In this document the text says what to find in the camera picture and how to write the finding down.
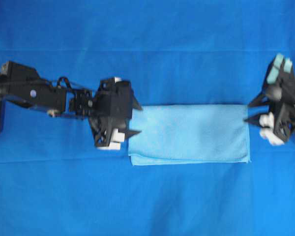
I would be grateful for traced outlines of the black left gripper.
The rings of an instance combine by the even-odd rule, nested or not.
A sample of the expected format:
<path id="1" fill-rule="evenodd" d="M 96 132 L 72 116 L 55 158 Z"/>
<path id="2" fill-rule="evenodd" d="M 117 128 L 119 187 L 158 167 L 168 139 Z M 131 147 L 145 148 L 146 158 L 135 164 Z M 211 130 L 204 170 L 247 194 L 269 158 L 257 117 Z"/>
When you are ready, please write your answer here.
<path id="1" fill-rule="evenodd" d="M 78 118 L 88 119 L 97 149 L 120 150 L 121 143 L 141 133 L 128 128 L 132 110 L 143 110 L 129 80 L 118 77 L 101 80 L 95 94 L 88 89 L 73 91 L 69 111 Z"/>

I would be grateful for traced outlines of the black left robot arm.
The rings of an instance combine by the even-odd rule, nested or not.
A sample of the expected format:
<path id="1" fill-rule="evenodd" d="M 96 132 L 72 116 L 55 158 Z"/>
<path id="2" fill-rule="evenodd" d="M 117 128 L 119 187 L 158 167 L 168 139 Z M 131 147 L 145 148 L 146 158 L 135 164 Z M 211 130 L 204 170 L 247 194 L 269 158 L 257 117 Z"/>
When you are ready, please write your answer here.
<path id="1" fill-rule="evenodd" d="M 54 85 L 35 68 L 7 61 L 0 68 L 0 132 L 5 102 L 52 118 L 87 119 L 97 149 L 119 150 L 121 143 L 140 134 L 129 122 L 133 110 L 143 108 L 131 82 L 119 77 L 101 80 L 97 90 L 78 88 L 65 76 Z"/>

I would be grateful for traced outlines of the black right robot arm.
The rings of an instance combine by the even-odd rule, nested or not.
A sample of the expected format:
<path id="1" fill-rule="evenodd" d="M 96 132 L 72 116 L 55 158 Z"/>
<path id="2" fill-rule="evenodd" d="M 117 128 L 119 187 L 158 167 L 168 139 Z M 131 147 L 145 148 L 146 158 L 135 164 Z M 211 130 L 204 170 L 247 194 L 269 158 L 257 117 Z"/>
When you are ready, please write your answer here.
<path id="1" fill-rule="evenodd" d="M 268 106 L 267 113 L 258 113 L 244 122 L 267 128 L 284 143 L 295 133 L 295 75 L 280 72 L 271 80 L 265 78 L 261 92 L 248 104 L 249 108 Z"/>

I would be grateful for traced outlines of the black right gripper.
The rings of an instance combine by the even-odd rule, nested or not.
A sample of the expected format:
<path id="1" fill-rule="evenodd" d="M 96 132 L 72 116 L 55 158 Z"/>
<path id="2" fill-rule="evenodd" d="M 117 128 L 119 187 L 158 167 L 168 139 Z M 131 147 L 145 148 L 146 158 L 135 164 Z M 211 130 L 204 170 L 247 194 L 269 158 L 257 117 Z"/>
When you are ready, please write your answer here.
<path id="1" fill-rule="evenodd" d="M 268 106 L 267 114 L 258 113 L 243 121 L 254 126 L 261 126 L 260 136 L 271 145 L 283 145 L 295 133 L 295 75 L 279 75 L 274 84 L 265 79 L 262 93 L 259 93 L 248 107 Z"/>

